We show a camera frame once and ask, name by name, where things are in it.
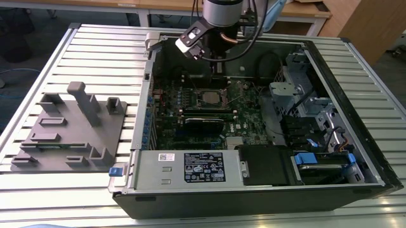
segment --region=motherboard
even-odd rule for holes
[[[199,85],[187,74],[155,83],[156,148],[234,150],[240,144],[268,144],[259,104],[264,88],[238,79],[223,88]]]

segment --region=warning label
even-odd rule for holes
[[[223,153],[186,153],[184,181],[187,183],[224,182]]]

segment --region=slotted metal surface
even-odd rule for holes
[[[330,212],[238,216],[202,219],[132,220],[118,207],[107,191],[107,173],[12,174],[11,160],[19,153],[41,107],[36,105],[41,93],[65,93],[71,81],[83,81],[85,91],[98,100],[118,96],[130,107],[120,135],[116,162],[127,162],[132,139],[132,126],[138,113],[144,57],[144,39],[148,31],[179,33],[179,29],[134,28],[81,25],[69,29],[44,67],[12,123],[0,140],[5,145],[0,153],[0,227],[55,224],[71,227],[146,226],[155,227],[369,227],[406,226],[406,190],[366,199]],[[287,35],[270,38],[298,39]],[[345,93],[377,140],[378,146],[406,184],[406,118],[405,110],[379,78],[374,75],[350,44],[338,38],[309,38],[315,43]]]

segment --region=wooden table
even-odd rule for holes
[[[136,13],[142,27],[151,26],[151,14],[190,16],[192,0],[0,0],[0,6],[49,10],[79,10]],[[318,10],[313,3],[293,2],[283,8],[278,21],[310,23],[309,36],[317,36],[330,12]]]

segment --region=wooden cabinet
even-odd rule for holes
[[[333,17],[319,36],[349,38],[373,65],[406,29],[406,0],[323,0]]]

